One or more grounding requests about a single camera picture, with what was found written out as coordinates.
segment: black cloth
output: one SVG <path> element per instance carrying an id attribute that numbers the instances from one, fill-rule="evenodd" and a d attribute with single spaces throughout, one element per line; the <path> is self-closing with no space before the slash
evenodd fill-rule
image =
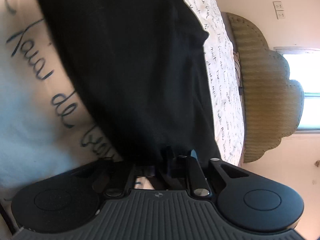
<path id="1" fill-rule="evenodd" d="M 38 0 L 63 65 L 124 159 L 220 157 L 203 43 L 183 0 Z"/>

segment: round crosshair logo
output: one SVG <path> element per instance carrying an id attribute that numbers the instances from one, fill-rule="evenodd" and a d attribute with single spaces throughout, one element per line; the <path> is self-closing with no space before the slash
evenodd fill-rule
<path id="1" fill-rule="evenodd" d="M 155 194 L 155 196 L 156 196 L 156 197 L 162 197 L 163 194 L 162 194 L 161 192 L 158 192 L 158 193 Z"/>

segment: olive green headboard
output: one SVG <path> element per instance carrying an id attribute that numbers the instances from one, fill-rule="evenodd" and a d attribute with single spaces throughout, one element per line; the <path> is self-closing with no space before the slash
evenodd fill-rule
<path id="1" fill-rule="evenodd" d="M 253 162 L 293 134 L 300 122 L 304 93 L 289 80 L 288 62 L 269 50 L 261 31 L 250 21 L 227 13 L 240 57 L 244 88 L 244 162 Z"/>

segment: wall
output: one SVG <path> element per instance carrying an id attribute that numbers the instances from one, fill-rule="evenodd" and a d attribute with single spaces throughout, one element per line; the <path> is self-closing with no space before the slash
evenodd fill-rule
<path id="1" fill-rule="evenodd" d="M 302 196 L 305 210 L 296 230 L 307 240 L 320 236 L 320 167 L 314 165 L 317 160 L 320 134 L 293 134 L 259 160 L 243 164 L 244 169 L 288 185 Z"/>
<path id="2" fill-rule="evenodd" d="M 286 19 L 277 20 L 273 1 L 281 1 Z M 320 48 L 320 0 L 217 0 L 220 11 L 253 22 L 269 47 Z"/>

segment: power outlet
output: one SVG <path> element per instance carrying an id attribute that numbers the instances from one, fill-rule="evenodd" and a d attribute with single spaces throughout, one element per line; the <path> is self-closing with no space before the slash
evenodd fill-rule
<path id="1" fill-rule="evenodd" d="M 284 10 L 282 2 L 273 2 L 273 5 L 274 5 L 276 11 L 283 11 Z"/>
<path id="2" fill-rule="evenodd" d="M 284 11 L 276 11 L 278 20 L 285 19 Z"/>

